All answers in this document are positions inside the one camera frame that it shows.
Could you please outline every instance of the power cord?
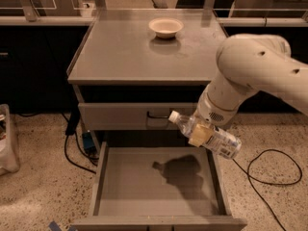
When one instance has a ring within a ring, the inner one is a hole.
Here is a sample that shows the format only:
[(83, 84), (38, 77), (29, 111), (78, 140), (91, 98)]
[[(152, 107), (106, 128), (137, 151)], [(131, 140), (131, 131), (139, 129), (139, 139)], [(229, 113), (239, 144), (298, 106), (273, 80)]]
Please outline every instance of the power cord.
[[(65, 116), (65, 114), (61, 113), (61, 115), (64, 117), (64, 119), (66, 120), (66, 122), (69, 122), (69, 119)], [(95, 161), (97, 161), (98, 158), (92, 157), (91, 155), (87, 155), (85, 152), (83, 152), (83, 150), (82, 150), (82, 148), (81, 148), (81, 146), (80, 146), (80, 143), (79, 143), (79, 141), (78, 141), (78, 135), (77, 135), (77, 132), (76, 132), (76, 131), (74, 132), (74, 135), (75, 135), (75, 140), (76, 140), (77, 147), (78, 147), (80, 153), (81, 153), (84, 157), (88, 158), (88, 159), (90, 160), (90, 162), (91, 162), (93, 165), (97, 166), (97, 163), (96, 163)], [(76, 164), (75, 162), (73, 162), (73, 161), (68, 157), (68, 154), (67, 154), (67, 141), (68, 141), (69, 136), (70, 136), (70, 135), (66, 135), (65, 142), (64, 142), (64, 154), (65, 154), (66, 159), (67, 159), (71, 164), (73, 164), (74, 166), (76, 166), (76, 167), (78, 167), (78, 168), (81, 168), (81, 169), (83, 169), (83, 170), (86, 170), (86, 171), (88, 171), (88, 172), (91, 172), (91, 173), (94, 173), (94, 174), (95, 174), (96, 172), (95, 172), (94, 170), (91, 170), (91, 169), (89, 169), (89, 168), (80, 166), (80, 165)]]
[[(281, 153), (285, 156), (287, 156), (289, 159), (291, 159), (291, 161), (293, 161), (293, 163), (295, 163), (298, 172), (299, 172), (299, 176), (296, 180), (294, 180), (293, 182), (288, 182), (288, 183), (276, 183), (276, 182), (266, 182), (266, 181), (261, 181), (253, 176), (250, 175), (250, 168), (253, 165), (253, 163), (255, 163), (263, 154), (268, 153), (268, 152), (277, 152), (277, 153)], [(277, 186), (277, 187), (281, 187), (281, 186), (291, 186), (291, 185), (295, 185), (298, 182), (301, 181), (302, 179), (302, 169), (300, 168), (300, 166), (298, 165), (298, 163), (291, 157), (289, 156), (287, 153), (280, 151), (280, 150), (276, 150), (276, 149), (268, 149), (265, 150), (263, 152), (261, 152), (257, 157), (255, 157), (252, 161), (250, 161), (248, 167), (247, 167), (247, 171), (245, 171), (240, 165), (239, 163), (233, 159), (233, 162), (247, 175), (248, 181), (252, 187), (252, 189), (259, 195), (259, 197), (262, 199), (262, 201), (268, 206), (269, 210), (271, 211), (273, 217), (275, 218), (275, 220), (277, 221), (277, 223), (279, 224), (279, 226), (286, 231), (285, 227), (282, 225), (282, 223), (280, 222), (280, 220), (278, 219), (277, 215), (275, 214), (275, 212), (272, 210), (272, 208), (270, 207), (270, 205), (268, 204), (268, 202), (261, 196), (261, 194), (257, 191), (257, 189), (255, 188), (255, 186), (253, 185), (251, 180), (255, 180), (259, 183), (262, 184), (266, 184), (266, 185), (270, 185), (270, 186)]]
[(83, 170), (85, 170), (85, 171), (88, 171), (88, 172), (91, 172), (91, 173), (95, 174), (96, 172), (95, 172), (94, 170), (91, 170), (91, 169), (89, 169), (89, 168), (87, 168), (87, 167), (80, 166), (80, 165), (78, 165), (78, 164), (76, 164), (75, 162), (73, 162), (73, 161), (70, 160), (70, 158), (69, 158), (68, 155), (67, 155), (67, 141), (68, 141), (68, 138), (69, 138), (69, 135), (66, 136), (66, 138), (65, 138), (65, 143), (64, 143), (64, 154), (65, 154), (65, 157), (67, 158), (67, 160), (68, 160), (71, 164), (73, 164), (74, 166), (76, 166), (76, 167), (78, 167), (78, 168), (81, 168), (81, 169), (83, 169)]

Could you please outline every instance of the bottle cap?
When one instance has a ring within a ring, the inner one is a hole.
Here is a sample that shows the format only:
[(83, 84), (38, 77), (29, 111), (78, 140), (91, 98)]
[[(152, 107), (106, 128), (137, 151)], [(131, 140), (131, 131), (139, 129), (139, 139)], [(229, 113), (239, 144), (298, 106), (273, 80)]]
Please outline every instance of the bottle cap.
[(175, 123), (175, 121), (177, 120), (178, 116), (180, 116), (180, 114), (178, 112), (172, 111), (170, 117), (169, 117), (169, 121), (171, 121), (172, 123)]

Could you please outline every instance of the terrazzo floor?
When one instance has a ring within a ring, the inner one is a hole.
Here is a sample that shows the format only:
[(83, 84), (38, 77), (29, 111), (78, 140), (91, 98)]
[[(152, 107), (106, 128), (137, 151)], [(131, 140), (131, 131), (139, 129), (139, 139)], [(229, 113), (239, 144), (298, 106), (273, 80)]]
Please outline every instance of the terrazzo floor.
[[(94, 174), (71, 165), (64, 156), (66, 121), (62, 115), (12, 115), (19, 141), (20, 170), (0, 176), (0, 230), (49, 230), (56, 221), (67, 230), (72, 221), (88, 214)], [(308, 117), (300, 114), (239, 114), (230, 132), (243, 142), (236, 160), (244, 168), (266, 149), (292, 156), (303, 171), (302, 180), (290, 187), (262, 185), (256, 189), (288, 231), (308, 230)], [(69, 157), (95, 170), (68, 140)], [(268, 207), (252, 190), (245, 174), (232, 162), (219, 158), (222, 182), (234, 218), (246, 218), (244, 231), (282, 230)], [(281, 154), (264, 154), (251, 174), (279, 183), (294, 180), (298, 171)]]

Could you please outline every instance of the white bowl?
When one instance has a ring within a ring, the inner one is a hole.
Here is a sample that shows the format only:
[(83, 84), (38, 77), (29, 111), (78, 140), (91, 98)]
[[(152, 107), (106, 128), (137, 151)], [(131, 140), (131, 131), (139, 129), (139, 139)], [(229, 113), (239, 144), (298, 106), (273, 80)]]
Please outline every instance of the white bowl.
[(176, 33), (183, 29), (182, 21), (173, 18), (156, 18), (149, 22), (149, 28), (156, 33), (156, 36), (162, 39), (175, 37)]

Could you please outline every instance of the bottle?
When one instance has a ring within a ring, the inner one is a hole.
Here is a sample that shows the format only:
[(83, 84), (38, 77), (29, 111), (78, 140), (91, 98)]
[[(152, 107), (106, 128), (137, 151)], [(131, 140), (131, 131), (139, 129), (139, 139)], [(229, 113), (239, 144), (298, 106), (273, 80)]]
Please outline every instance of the bottle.
[(226, 159), (235, 158), (241, 149), (239, 138), (194, 115), (180, 115), (173, 111), (169, 120), (179, 127), (193, 146), (202, 145)]

